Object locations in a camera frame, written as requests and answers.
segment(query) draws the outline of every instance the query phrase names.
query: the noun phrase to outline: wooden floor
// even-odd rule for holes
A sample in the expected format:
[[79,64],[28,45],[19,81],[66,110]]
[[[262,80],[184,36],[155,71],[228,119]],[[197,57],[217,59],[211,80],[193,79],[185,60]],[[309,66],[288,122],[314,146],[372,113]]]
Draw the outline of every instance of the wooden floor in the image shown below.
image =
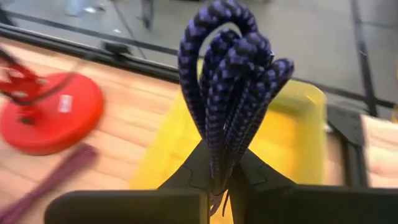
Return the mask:
[[[69,70],[79,60],[6,39],[0,43],[39,75]],[[100,156],[90,169],[40,199],[21,223],[42,223],[45,207],[64,192],[126,189],[178,90],[176,84],[91,62],[80,72],[92,78],[106,97],[105,116],[85,139]],[[32,190],[68,153],[32,157],[0,141],[0,209]]]

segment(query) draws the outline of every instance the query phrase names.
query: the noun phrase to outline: sticker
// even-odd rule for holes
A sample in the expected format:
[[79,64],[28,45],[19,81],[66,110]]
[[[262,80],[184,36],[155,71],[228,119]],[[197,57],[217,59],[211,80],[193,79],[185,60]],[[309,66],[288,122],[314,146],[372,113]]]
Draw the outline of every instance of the sticker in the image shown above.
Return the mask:
[[61,113],[69,113],[72,108],[72,96],[61,95],[58,110]]

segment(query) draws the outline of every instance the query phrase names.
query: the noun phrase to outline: yellow plastic bin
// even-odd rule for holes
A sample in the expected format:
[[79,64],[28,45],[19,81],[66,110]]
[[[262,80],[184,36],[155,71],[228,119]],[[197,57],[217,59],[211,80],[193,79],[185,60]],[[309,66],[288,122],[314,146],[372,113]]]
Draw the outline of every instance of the yellow plastic bin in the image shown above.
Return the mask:
[[[323,184],[326,159],[324,94],[313,85],[289,81],[271,103],[250,150],[299,184]],[[200,141],[181,93],[157,139],[131,180],[131,189],[156,189],[167,180]],[[232,223],[231,207],[211,223]]]

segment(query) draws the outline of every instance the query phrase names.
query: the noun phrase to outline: purple and black bungee cord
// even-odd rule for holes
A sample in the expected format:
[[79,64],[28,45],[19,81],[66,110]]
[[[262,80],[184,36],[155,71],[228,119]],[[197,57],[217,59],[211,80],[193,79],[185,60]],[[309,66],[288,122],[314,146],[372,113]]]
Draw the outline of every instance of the purple and black bungee cord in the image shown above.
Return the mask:
[[[206,50],[198,83],[197,60],[204,39],[231,22],[241,31],[218,31]],[[291,77],[289,59],[272,62],[269,41],[258,33],[253,14],[230,1],[203,8],[181,39],[178,67],[182,93],[198,132],[210,151],[211,214],[221,204],[228,177],[248,148],[269,103]]]

